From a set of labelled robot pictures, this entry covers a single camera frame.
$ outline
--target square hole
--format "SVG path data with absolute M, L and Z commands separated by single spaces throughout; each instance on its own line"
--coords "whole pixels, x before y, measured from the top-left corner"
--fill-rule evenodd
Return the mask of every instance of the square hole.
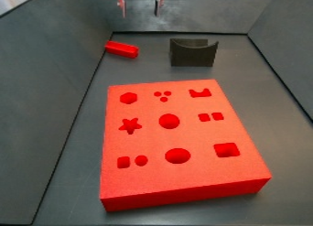
M 211 116 L 214 120 L 223 120 L 222 113 L 212 113 Z
M 218 157 L 239 156 L 239 150 L 235 143 L 214 144 Z
M 207 122 L 207 121 L 210 121 L 210 116 L 208 116 L 207 113 L 199 113 L 199 114 L 198 114 L 198 117 L 199 117 L 200 122 Z
M 131 165 L 131 159 L 128 156 L 122 156 L 118 158 L 118 168 L 127 168 Z

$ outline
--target red rectangular block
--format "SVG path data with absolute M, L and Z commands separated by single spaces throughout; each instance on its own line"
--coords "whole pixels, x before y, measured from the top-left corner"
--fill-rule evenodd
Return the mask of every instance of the red rectangular block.
M 216 81 L 108 88 L 107 211 L 255 193 L 270 177 Z
M 139 48 L 136 46 L 131 46 L 109 40 L 105 43 L 105 51 L 107 53 L 116 54 L 134 59 L 138 56 Z

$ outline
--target circular hole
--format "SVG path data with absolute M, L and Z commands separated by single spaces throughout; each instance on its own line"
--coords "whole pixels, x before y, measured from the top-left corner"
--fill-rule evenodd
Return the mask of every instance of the circular hole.
M 166 97 L 162 97 L 162 98 L 160 98 L 160 101 L 162 101 L 162 102 L 167 102 L 167 98 L 166 98 Z
M 135 163 L 142 167 L 148 163 L 148 159 L 146 156 L 138 156 L 135 158 Z
M 174 129 L 179 126 L 179 119 L 174 114 L 167 113 L 162 115 L 159 124 L 166 129 Z
M 159 92 L 159 91 L 156 91 L 155 93 L 154 93 L 154 96 L 155 97 L 159 97 L 162 95 L 162 93 Z
M 170 96 L 171 92 L 170 91 L 164 91 L 163 94 L 164 94 L 164 96 Z
M 164 154 L 164 159 L 172 164 L 183 164 L 190 160 L 190 158 L 190 151 L 182 148 L 170 149 Z

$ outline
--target metal wall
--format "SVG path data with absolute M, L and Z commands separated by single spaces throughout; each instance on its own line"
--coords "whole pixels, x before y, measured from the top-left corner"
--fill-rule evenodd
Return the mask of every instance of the metal wall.
M 273 0 L 249 37 L 313 120 L 313 0 Z
M 109 35 L 96 0 L 0 19 L 0 223 L 32 222 Z
M 115 31 L 243 33 L 271 0 L 163 0 L 154 15 L 154 0 L 124 0 L 126 18 L 116 0 L 104 0 L 107 22 Z

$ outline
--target black block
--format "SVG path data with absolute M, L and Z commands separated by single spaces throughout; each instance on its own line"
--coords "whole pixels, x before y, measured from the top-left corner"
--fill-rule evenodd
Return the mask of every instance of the black block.
M 207 45 L 206 39 L 170 39 L 171 66 L 211 67 L 219 42 Z

